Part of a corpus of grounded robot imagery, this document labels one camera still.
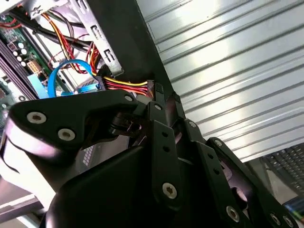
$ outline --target metal plate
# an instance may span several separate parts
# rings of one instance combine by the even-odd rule
[[[30,0],[24,3],[23,7],[29,12],[29,16],[34,19],[52,7],[62,6],[67,0]]]
[[[0,8],[0,14],[9,11],[10,9],[14,8],[24,0],[5,0],[1,1],[1,8]]]
[[[137,0],[186,116],[243,162],[304,142],[302,0]]]
[[[86,0],[70,0],[73,10],[77,13],[81,22],[84,24],[91,39],[94,41],[96,47],[100,51],[105,63],[114,75],[122,73],[122,67],[118,62],[110,44],[108,43],[102,28],[97,23],[97,20],[92,13],[92,10]]]

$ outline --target green circuit board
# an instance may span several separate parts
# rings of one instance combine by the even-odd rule
[[[11,22],[11,19],[9,17],[1,18],[0,22]],[[43,74],[43,76],[48,79],[49,75],[52,73],[52,70],[47,66],[47,63],[39,56],[37,51],[31,46],[31,44],[27,41],[27,39],[24,37],[23,33],[19,28],[15,29],[6,29],[6,28],[0,28],[0,39],[4,43],[7,44],[8,48],[13,52],[16,48],[18,50],[17,43],[23,43],[24,48],[27,50],[26,55],[23,55],[22,58],[25,62],[31,62],[35,61],[39,66],[39,73]],[[28,75],[31,75],[35,72],[33,72],[28,65],[24,67],[28,71]],[[56,91],[61,93],[64,91],[64,89],[60,86],[60,83],[56,81]]]
[[[27,42],[25,37],[22,35],[19,28],[16,29],[3,29],[0,28],[0,37],[1,39],[7,44],[13,44],[17,42],[21,42],[25,44],[25,48],[28,51],[26,56],[24,56],[25,60],[31,61],[35,60],[37,63],[41,66],[43,73],[46,74],[46,76],[49,76],[51,71],[47,67],[46,63],[40,58],[39,54],[35,51],[35,49]]]

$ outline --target yellow wire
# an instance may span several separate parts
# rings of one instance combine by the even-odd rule
[[[115,82],[115,83],[119,83],[119,84],[123,84],[123,85],[126,85],[126,86],[145,86],[148,84],[148,82],[143,82],[143,83],[129,83],[129,82],[123,82],[123,81],[118,81],[118,80],[115,80],[115,79],[112,79],[112,78],[109,78],[109,77],[104,77],[104,79],[110,81],[110,82]]]
[[[59,43],[60,43],[60,45],[61,45],[61,47],[62,47],[62,49],[63,49],[63,54],[65,55],[65,57],[66,57],[67,60],[70,60],[71,58],[70,58],[70,56],[69,56],[68,53],[67,53],[67,50],[66,50],[65,45],[64,45],[64,43],[63,43],[63,41],[62,41],[62,39],[61,39],[60,32],[59,32],[57,26],[56,26],[55,23],[51,20],[51,18],[49,18],[49,16],[48,16],[47,14],[43,13],[42,16],[43,16],[43,17],[50,23],[50,25],[53,27],[53,30],[54,30],[55,33],[57,34],[57,37],[58,37],[58,39],[59,39]],[[71,65],[71,67],[72,67],[74,70],[76,70],[76,68],[75,68],[75,66],[74,66],[73,64],[70,64],[70,65]]]
[[[90,55],[90,61],[89,61],[89,63],[92,63],[92,57],[93,57],[93,54],[94,54],[94,49],[95,49],[95,44],[93,44],[93,47],[92,47],[92,53],[91,53],[91,55]],[[92,71],[92,75],[97,76],[97,73],[95,73],[95,72]]]

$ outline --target white component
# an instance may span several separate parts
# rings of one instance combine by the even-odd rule
[[[18,43],[18,47],[19,48],[24,48],[24,44],[23,43]]]
[[[26,49],[21,49],[21,53],[22,53],[23,55],[26,55],[26,54],[28,53],[28,51],[27,51]]]

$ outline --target wire bundle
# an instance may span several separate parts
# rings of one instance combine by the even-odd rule
[[[101,55],[99,54],[99,51],[98,49],[96,48],[95,44],[92,42],[89,50],[88,50],[88,53],[86,55],[86,58],[85,60],[86,61],[89,61],[89,65],[91,66],[91,69],[92,69],[92,74],[94,76],[97,75],[97,65],[98,65],[98,62],[99,60],[101,59]]]
[[[11,22],[0,23],[0,28],[4,29],[17,29],[21,24],[16,24],[17,20],[14,18]]]
[[[116,90],[123,89],[130,93],[137,93],[146,96],[148,94],[148,82],[143,83],[129,83],[118,81],[109,77],[104,77],[107,89]]]
[[[55,10],[50,9],[48,12],[46,12],[46,14],[48,14],[51,18],[58,20],[60,22],[63,22],[63,23],[68,22],[73,27],[85,28],[85,26],[81,23],[68,21],[65,17],[62,16],[62,14],[59,14]]]
[[[51,20],[51,18],[43,13],[42,16],[50,23],[50,25],[52,26],[53,30],[55,31],[57,37],[58,37],[58,40],[59,40],[59,43],[60,43],[60,47],[61,47],[61,50],[62,52],[64,53],[65,57],[67,60],[72,60],[72,59],[75,59],[75,56],[74,56],[74,49],[71,47],[72,44],[70,45],[65,36],[62,35],[61,31],[59,30],[59,28],[56,26],[56,24]],[[86,74],[87,71],[85,70],[81,70],[79,68],[79,65],[78,64],[70,64],[70,66],[78,73],[80,74]]]
[[[77,40],[79,40],[81,37],[88,36],[88,35],[89,35],[89,34],[87,33],[87,34],[83,34],[83,35],[77,37],[77,38],[72,42],[72,44],[73,44],[74,42],[76,42]],[[51,67],[51,62],[52,62],[52,60],[53,60],[56,56],[58,56],[61,52],[63,52],[63,50],[59,51],[57,54],[55,54],[55,55],[49,60],[49,62],[48,62],[48,64],[47,64],[48,67]]]

